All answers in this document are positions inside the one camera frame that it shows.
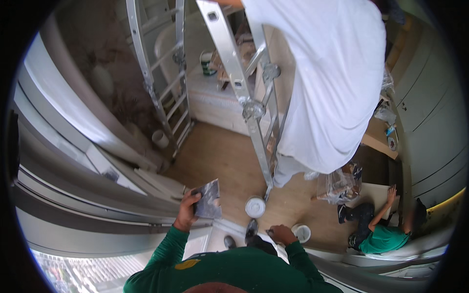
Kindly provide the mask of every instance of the hand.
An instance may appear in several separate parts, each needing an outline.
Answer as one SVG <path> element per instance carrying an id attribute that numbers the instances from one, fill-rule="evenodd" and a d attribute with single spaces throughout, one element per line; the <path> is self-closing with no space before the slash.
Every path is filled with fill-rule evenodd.
<path id="1" fill-rule="evenodd" d="M 394 202 L 394 199 L 396 198 L 396 185 L 392 185 L 388 190 L 387 190 L 387 204 L 392 205 Z"/>
<path id="2" fill-rule="evenodd" d="M 272 230 L 272 232 L 269 232 L 269 236 L 275 241 L 275 243 L 282 243 L 283 245 L 288 246 L 291 243 L 298 241 L 298 238 L 287 226 L 272 226 L 270 227 L 270 230 Z"/>
<path id="3" fill-rule="evenodd" d="M 196 195 L 191 195 L 193 189 L 189 190 L 184 194 L 181 204 L 179 205 L 179 213 L 174 221 L 174 228 L 179 231 L 189 233 L 189 229 L 192 224 L 199 219 L 199 217 L 194 216 L 194 203 L 198 202 L 202 195 L 197 193 Z"/>

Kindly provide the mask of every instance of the logo on shirt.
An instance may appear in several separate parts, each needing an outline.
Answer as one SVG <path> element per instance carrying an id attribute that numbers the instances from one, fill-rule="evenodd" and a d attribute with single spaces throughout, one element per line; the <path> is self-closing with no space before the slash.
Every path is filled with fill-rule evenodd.
<path id="1" fill-rule="evenodd" d="M 177 269 L 177 270 L 185 270 L 185 269 L 188 269 L 188 268 L 192 268 L 199 261 L 201 261 L 201 260 L 200 259 L 188 259 L 183 263 L 178 263 L 177 265 L 174 266 L 174 268 Z"/>

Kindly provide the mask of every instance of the bucket lid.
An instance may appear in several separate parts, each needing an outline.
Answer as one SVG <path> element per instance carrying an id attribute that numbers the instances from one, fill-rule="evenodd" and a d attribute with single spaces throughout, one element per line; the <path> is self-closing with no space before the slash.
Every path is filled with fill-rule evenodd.
<path id="1" fill-rule="evenodd" d="M 265 202 L 262 198 L 253 197 L 246 202 L 244 209 L 251 218 L 258 218 L 265 212 Z"/>
<path id="2" fill-rule="evenodd" d="M 306 225 L 301 225 L 293 232 L 293 234 L 298 238 L 300 243 L 305 243 L 311 237 L 311 229 Z"/>
<path id="3" fill-rule="evenodd" d="M 212 52 L 203 53 L 200 55 L 200 61 L 209 62 L 212 59 Z"/>

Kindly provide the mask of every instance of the dark pants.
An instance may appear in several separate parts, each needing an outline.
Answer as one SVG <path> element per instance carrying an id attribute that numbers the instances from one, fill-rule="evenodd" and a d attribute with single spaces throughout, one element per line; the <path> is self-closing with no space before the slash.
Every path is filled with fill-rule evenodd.
<path id="1" fill-rule="evenodd" d="M 257 235 L 247 237 L 246 238 L 246 243 L 247 243 L 247 245 L 246 245 L 247 247 L 255 247 L 255 248 L 258 248 L 260 250 L 263 250 L 263 251 L 267 252 L 270 255 L 278 256 L 277 251 L 275 250 L 273 245 L 269 242 L 266 242 L 266 241 L 262 240 Z"/>
<path id="2" fill-rule="evenodd" d="M 351 210 L 347 210 L 347 214 L 345 215 L 347 221 L 358 220 L 357 230 L 348 238 L 348 245 L 355 250 L 360 250 L 358 246 L 371 233 L 368 224 L 373 220 L 374 211 L 375 206 L 372 203 L 362 203 Z"/>

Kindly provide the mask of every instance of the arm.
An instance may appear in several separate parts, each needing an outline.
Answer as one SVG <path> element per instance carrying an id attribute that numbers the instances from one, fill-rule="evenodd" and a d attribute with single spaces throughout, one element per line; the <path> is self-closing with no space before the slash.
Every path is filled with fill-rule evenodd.
<path id="1" fill-rule="evenodd" d="M 182 256 L 184 255 L 184 247 L 189 237 L 190 227 L 197 221 L 192 205 L 201 198 L 200 193 L 191 195 L 191 192 L 192 190 L 188 191 L 182 198 L 179 213 L 173 226 L 169 229 L 166 237 L 160 245 L 158 245 L 155 252 L 153 252 L 145 268 L 156 263 L 160 263 L 164 266 L 172 266 L 181 262 Z"/>
<path id="2" fill-rule="evenodd" d="M 393 205 L 394 198 L 396 197 L 396 185 L 392 185 L 388 191 L 387 191 L 387 202 L 384 205 L 384 207 L 379 211 L 377 215 L 371 220 L 371 222 L 368 224 L 368 228 L 372 231 L 375 232 L 375 227 L 376 224 L 379 222 L 379 220 L 383 217 L 383 215 L 386 213 L 386 211 Z"/>
<path id="3" fill-rule="evenodd" d="M 318 272 L 318 269 L 310 260 L 303 246 L 298 241 L 296 236 L 293 234 L 290 228 L 284 225 L 270 227 L 269 236 L 276 243 L 282 243 L 285 245 L 285 250 L 288 254 L 288 261 L 290 265 L 296 270 L 299 270 L 304 276 L 309 279 L 311 284 L 317 289 L 318 286 L 326 286 L 336 288 L 338 292 L 340 290 L 324 281 L 324 278 Z"/>
<path id="4" fill-rule="evenodd" d="M 235 8 L 243 8 L 241 0 L 212 0 L 218 2 L 220 5 L 231 5 Z"/>
<path id="5" fill-rule="evenodd" d="M 189 229 L 198 219 L 194 216 L 192 204 L 200 200 L 201 194 L 191 195 L 191 192 L 192 190 L 182 198 L 173 226 L 169 228 L 166 237 L 153 252 L 144 270 L 133 274 L 125 282 L 124 293 L 142 293 L 148 292 L 150 288 L 156 288 L 159 270 L 181 262 Z"/>

